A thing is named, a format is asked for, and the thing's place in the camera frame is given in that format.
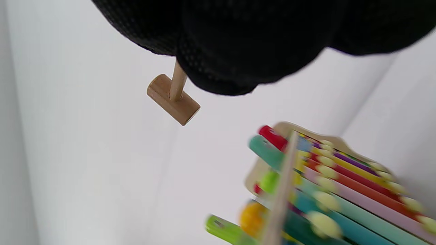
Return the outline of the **person's right hand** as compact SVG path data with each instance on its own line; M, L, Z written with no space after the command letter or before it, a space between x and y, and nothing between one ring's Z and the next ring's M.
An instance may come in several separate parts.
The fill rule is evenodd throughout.
M435 29L434 0L94 0L124 37L176 57L200 89L251 93L317 58L390 54Z

